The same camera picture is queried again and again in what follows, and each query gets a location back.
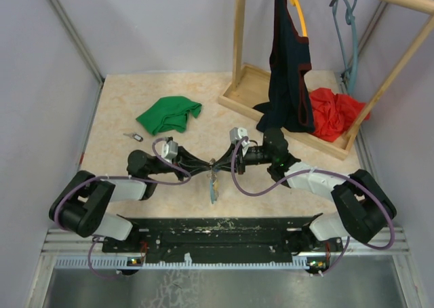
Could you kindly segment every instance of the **red cloth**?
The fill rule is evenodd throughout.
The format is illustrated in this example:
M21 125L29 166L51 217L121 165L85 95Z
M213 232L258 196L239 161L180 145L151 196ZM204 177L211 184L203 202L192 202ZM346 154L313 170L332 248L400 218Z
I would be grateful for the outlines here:
M346 94L333 94L326 88L312 91L309 97L315 123L313 135L328 142L334 142L348 130L365 105Z

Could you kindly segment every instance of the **gray floor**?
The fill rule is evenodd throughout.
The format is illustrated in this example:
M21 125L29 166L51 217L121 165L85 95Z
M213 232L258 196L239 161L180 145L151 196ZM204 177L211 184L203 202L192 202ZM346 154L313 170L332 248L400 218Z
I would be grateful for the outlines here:
M390 256L352 256L325 277L302 271L152 270L107 281L84 269L56 269L44 304L49 307L406 306Z

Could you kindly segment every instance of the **robotic arm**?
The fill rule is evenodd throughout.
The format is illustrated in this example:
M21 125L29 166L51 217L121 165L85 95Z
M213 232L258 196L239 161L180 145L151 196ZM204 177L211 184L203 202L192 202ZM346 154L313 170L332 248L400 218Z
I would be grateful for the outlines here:
M267 130L264 133L262 146L252 147L251 142L244 140L237 153L234 153L235 145L243 140L244 136L247 136L245 129L232 129L230 147L220 159L213 160L211 163L196 158L184 147L178 146L172 138L168 138L162 148L162 158L141 150L130 153L127 166L130 178L103 180L103 178L97 179L89 172L80 171L53 203L50 208L50 218L54 220L58 211L60 224L82 237L101 235L134 245L139 242L139 227L130 219L106 213L110 201L150 198L157 186L156 183L149 182L153 180L149 178L151 174L174 173L178 180L184 180L182 172L168 166L161 159L194 176L210 170L230 172L231 158L235 155L235 171L238 174L243 174L246 166L258 164L270 165L267 172L274 181L302 170L312 171L312 173L294 176L282 183L289 188L310 191L336 204L337 212L314 216L304 227L303 232L307 234L306 239L309 239L309 242L323 242L330 238L350 235L366 244L386 225L386 219L378 205L351 182L333 176L333 173L314 173L316 168L301 162L289 153L288 142L280 129ZM350 174L349 179L355 180L369 190L381 203L390 219L395 217L395 207L368 172L358 170ZM66 194L86 183L87 180L89 183L85 187L75 191L62 206L59 205ZM361 196L364 196L364 199L359 200L358 197ZM87 198L87 201L83 202L79 197Z

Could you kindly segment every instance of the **table surface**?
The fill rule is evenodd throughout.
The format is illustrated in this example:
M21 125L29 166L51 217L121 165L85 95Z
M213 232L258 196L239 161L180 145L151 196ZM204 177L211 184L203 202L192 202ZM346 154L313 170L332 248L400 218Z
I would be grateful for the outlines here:
M217 97L231 80L230 73L153 73L140 75L109 75L104 83L95 120L81 169L93 174L126 175L127 157L135 149L152 154L154 139L172 136L179 145L202 160L218 159L229 147L229 131L233 127L247 128L249 137L262 143L256 122L217 103ZM311 71L306 77L308 89L331 88L338 92L334 74ZM136 121L136 117L151 107L160 97L183 95L200 102L202 112L197 119L190 117L184 133L169 131L151 136ZM144 137L137 142L123 133L137 132ZM290 137L285 137L289 150L301 160L341 173L360 168L355 149L341 161L315 150ZM266 166L247 167L238 176L247 191L261 191L274 182ZM157 180L176 181L173 174L160 174ZM220 197L210 201L210 180L207 173L196 175L181 186L158 185L147 201L111 203L108 211L126 217L251 217L251 216L311 216L335 211L334 204L306 191L277 187L261 197L241 194L233 184L231 174L218 173Z

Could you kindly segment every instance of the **green cloth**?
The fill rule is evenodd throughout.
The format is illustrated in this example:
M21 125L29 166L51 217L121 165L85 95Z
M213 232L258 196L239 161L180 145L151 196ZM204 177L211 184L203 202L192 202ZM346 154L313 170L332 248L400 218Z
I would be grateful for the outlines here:
M152 135L168 130L183 133L186 130L189 113L197 118L201 109L202 104L191 101L185 96L166 96L138 116L136 121Z

